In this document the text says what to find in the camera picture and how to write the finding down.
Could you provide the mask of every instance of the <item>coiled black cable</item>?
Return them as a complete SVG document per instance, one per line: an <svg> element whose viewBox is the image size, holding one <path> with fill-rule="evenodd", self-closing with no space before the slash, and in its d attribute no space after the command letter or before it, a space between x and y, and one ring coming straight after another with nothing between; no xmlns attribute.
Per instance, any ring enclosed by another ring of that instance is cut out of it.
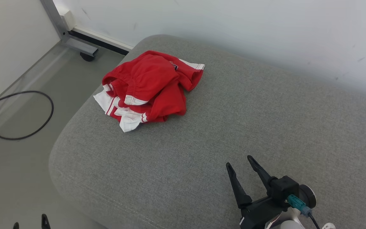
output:
<svg viewBox="0 0 366 229"><path fill-rule="evenodd" d="M9 98L11 96L17 95L17 94L25 94L25 93L39 93L39 94L42 94L43 96L45 96L45 97L48 98L48 100L51 102L51 106L52 106L51 114L49 115L48 120L46 120L46 122L39 129L37 129L35 132L33 132L32 134L29 134L29 135L26 135L26 136L20 137L20 138L6 138L6 137L3 137L3 136L0 135L0 139L5 139L5 140L22 140L22 139L29 138L30 136L38 133L43 127L45 127L46 124L49 122L49 120L52 118L53 109L54 109L54 107L53 107L53 101L52 101L52 99L47 94L45 94L45 93L43 93L41 91L37 91L37 90L21 91L21 92L17 92L17 93L13 93L13 94L9 94L7 96L4 96L4 97L0 98L0 101L1 100L4 100L4 99L7 99L7 98Z"/></svg>

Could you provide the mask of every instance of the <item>white stripe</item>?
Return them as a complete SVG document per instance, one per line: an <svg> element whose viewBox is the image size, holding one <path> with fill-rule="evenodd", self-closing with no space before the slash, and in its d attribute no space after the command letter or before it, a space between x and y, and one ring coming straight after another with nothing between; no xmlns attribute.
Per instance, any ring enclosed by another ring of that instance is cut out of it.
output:
<svg viewBox="0 0 366 229"><path fill-rule="evenodd" d="M203 70L204 69L204 64L195 64L195 63L190 63L190 62L187 62L185 60L182 60L182 59L179 59L180 61L182 61L183 63L187 64L188 66L194 68L194 69L197 69L197 70Z"/></svg>
<svg viewBox="0 0 366 229"><path fill-rule="evenodd" d="M104 91L110 91L111 89L109 88L108 84L103 85Z"/></svg>
<svg viewBox="0 0 366 229"><path fill-rule="evenodd" d="M129 94L127 94L125 96L125 101L124 101L124 103L127 104L127 105L136 105L136 106L143 105L147 102L148 101L139 100L139 99L137 99L134 96L129 95Z"/></svg>
<svg viewBox="0 0 366 229"><path fill-rule="evenodd" d="M148 117L146 116L146 112L142 114L142 122L147 122L148 121Z"/></svg>
<svg viewBox="0 0 366 229"><path fill-rule="evenodd" d="M118 103L119 103L119 101L121 100L121 98L120 97L115 97L115 99L114 99L114 102L113 102L113 105L116 107L116 108L119 108L119 106L118 106Z"/></svg>
<svg viewBox="0 0 366 229"><path fill-rule="evenodd" d="M112 110L111 106L113 102L113 97L109 96L105 90L94 95L93 97L105 113L107 113L108 110Z"/></svg>
<svg viewBox="0 0 366 229"><path fill-rule="evenodd" d="M108 110L107 110L107 112L105 113L105 114L106 114L106 115L108 115L108 116L111 114L111 111L113 110L114 100L115 100L115 98L113 98L113 99L111 100L111 103L109 104Z"/></svg>
<svg viewBox="0 0 366 229"><path fill-rule="evenodd" d="M119 122L119 126L121 127L123 132L128 132L141 123L142 115L141 113L135 112L130 108L118 108L115 113L116 116L121 116L121 121Z"/></svg>

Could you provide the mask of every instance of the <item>white wall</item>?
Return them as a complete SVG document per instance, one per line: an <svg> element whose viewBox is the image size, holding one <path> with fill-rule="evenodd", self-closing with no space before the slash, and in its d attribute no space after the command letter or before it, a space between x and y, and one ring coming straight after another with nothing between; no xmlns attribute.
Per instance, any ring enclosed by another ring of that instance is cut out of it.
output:
<svg viewBox="0 0 366 229"><path fill-rule="evenodd" d="M0 94L58 41L39 0L0 0Z"/></svg>
<svg viewBox="0 0 366 229"><path fill-rule="evenodd" d="M134 46L154 34L366 90L366 0L55 0L77 25Z"/></svg>

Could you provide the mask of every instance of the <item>teal connector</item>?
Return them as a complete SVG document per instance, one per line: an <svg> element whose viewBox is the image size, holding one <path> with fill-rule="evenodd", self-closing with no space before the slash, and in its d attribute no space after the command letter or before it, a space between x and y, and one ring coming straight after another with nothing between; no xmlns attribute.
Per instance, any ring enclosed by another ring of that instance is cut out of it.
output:
<svg viewBox="0 0 366 229"><path fill-rule="evenodd" d="M311 213L312 210L311 208L307 207L301 199L292 194L288 196L287 200L290 206L299 210L304 216L309 217L309 213Z"/></svg>

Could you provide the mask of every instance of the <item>black cable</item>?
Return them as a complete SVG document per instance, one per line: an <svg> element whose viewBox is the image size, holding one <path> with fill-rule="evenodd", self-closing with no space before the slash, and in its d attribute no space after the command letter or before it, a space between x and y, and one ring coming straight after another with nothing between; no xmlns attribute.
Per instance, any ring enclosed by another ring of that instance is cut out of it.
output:
<svg viewBox="0 0 366 229"><path fill-rule="evenodd" d="M46 122L39 128L39 129L37 129L35 132L33 132L32 134L30 134L30 135L26 135L26 136L24 136L24 137L20 137L20 138L6 138L6 137L3 137L3 136L0 136L0 139L5 139L5 140L21 140L21 139L26 139L26 138L29 138L30 136L32 136L32 135L34 135L34 134L36 134L36 133L38 133L43 127L45 127L46 126L46 124L49 122L49 120L52 118L52 115L53 115L53 101L52 101L52 99L47 95L47 94L45 94L45 93L43 93L43 92L41 92L41 91L37 91L37 90L27 90L27 91L21 91L21 92L17 92L17 93L13 93L13 94L9 94L9 95L7 95L7 96L4 96L4 97L2 97L2 98L0 98L0 101L1 100L4 100L4 99L7 99L7 98L9 98L9 97L11 97L11 96L14 96L14 95L17 95L17 94L25 94L25 93L39 93L39 94L42 94L42 95L44 95L45 97L47 97L48 98L48 100L51 102L51 106L52 106L52 110L51 110L51 114L49 115L49 117L48 117L48 120L46 120Z"/></svg>
<svg viewBox="0 0 366 229"><path fill-rule="evenodd" d="M308 216L311 218L311 220L313 221L314 223L314 226L317 228L317 229L320 229L320 227L318 226L317 222L315 221L313 215L311 214L311 212L308 213Z"/></svg>

